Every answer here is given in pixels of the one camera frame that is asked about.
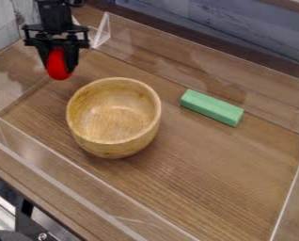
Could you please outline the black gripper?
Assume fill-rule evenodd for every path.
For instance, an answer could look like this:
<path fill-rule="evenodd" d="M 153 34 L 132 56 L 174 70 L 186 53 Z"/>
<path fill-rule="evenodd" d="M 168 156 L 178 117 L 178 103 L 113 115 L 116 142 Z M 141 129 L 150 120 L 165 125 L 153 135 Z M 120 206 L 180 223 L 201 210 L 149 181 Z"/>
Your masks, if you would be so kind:
<path fill-rule="evenodd" d="M 23 42 L 34 46 L 42 65 L 46 65 L 50 46 L 65 46 L 63 57 L 67 72 L 78 62 L 78 48 L 89 47 L 89 28 L 74 24 L 71 8 L 81 8 L 85 0 L 33 0 L 39 22 L 23 24 Z"/>

